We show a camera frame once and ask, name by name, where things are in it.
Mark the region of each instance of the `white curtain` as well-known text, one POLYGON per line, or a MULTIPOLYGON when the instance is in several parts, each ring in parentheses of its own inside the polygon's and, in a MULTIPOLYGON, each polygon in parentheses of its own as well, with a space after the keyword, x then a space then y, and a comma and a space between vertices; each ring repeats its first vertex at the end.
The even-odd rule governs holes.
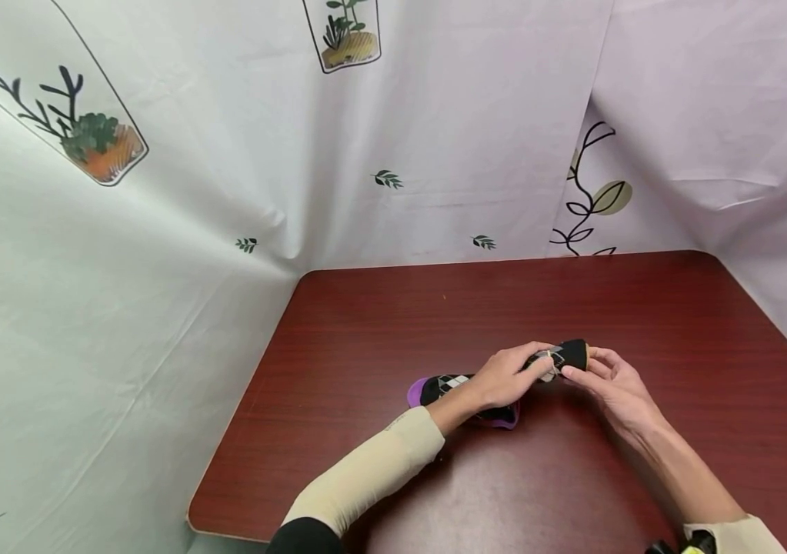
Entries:
POLYGON ((787 335, 787 2, 612 8, 0 1, 0 552, 187 552, 309 270, 701 249, 787 335))

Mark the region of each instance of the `plant pot print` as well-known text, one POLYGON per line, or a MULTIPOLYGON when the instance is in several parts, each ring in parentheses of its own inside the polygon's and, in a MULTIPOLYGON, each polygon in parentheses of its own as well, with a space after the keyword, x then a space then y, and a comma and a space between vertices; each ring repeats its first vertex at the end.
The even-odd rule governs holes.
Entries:
POLYGON ((0 106, 99 185, 118 185, 147 142, 72 20, 54 0, 0 0, 0 34, 0 106))
POLYGON ((324 72, 381 57, 377 0, 302 0, 324 72))

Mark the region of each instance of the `orange pot print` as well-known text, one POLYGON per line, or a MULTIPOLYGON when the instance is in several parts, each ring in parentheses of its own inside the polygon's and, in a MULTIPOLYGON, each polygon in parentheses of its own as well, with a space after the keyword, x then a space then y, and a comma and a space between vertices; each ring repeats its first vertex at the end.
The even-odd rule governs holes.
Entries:
POLYGON ((85 173, 100 182, 113 182, 117 175, 125 171, 144 152, 144 145, 135 130, 128 125, 117 124, 115 128, 115 144, 103 153, 97 150, 86 150, 85 161, 73 159, 85 173))

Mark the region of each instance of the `wooden table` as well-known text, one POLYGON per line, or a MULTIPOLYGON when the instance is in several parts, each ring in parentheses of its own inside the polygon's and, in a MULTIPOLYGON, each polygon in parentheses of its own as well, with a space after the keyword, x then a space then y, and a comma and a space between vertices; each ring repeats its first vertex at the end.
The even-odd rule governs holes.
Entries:
MULTIPOLYGON (((787 341, 715 258, 661 252, 307 274, 196 491, 198 531, 267 541, 307 483, 406 409, 418 378, 532 339, 642 373, 672 424, 787 548, 787 341)), ((366 514, 353 552, 638 554, 673 537, 572 387, 514 431, 465 427, 366 514)))

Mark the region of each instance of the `sock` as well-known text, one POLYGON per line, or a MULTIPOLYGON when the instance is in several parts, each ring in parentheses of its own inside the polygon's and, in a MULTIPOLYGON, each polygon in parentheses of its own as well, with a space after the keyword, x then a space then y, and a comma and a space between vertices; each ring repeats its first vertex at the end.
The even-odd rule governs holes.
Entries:
MULTIPOLYGON (((434 375, 426 379, 418 379, 409 389, 409 407, 428 406, 456 386, 468 382, 471 375, 434 375)), ((519 402, 503 408, 484 409, 473 416, 472 420, 482 426, 513 429, 519 420, 519 402)))
POLYGON ((590 346, 587 345, 587 342, 584 339, 566 340, 566 342, 561 342, 550 350, 541 350, 529 356, 529 359, 525 361, 525 364, 522 366, 520 371, 524 372, 529 368, 530 365, 532 365, 535 360, 544 356, 549 356, 552 358, 552 360, 554 360, 554 371, 547 373, 540 378, 540 380, 544 383, 550 383, 550 381, 554 380, 557 375, 561 375, 562 368, 567 365, 576 367, 581 369, 581 371, 586 372, 587 358, 590 356, 589 349, 590 346))

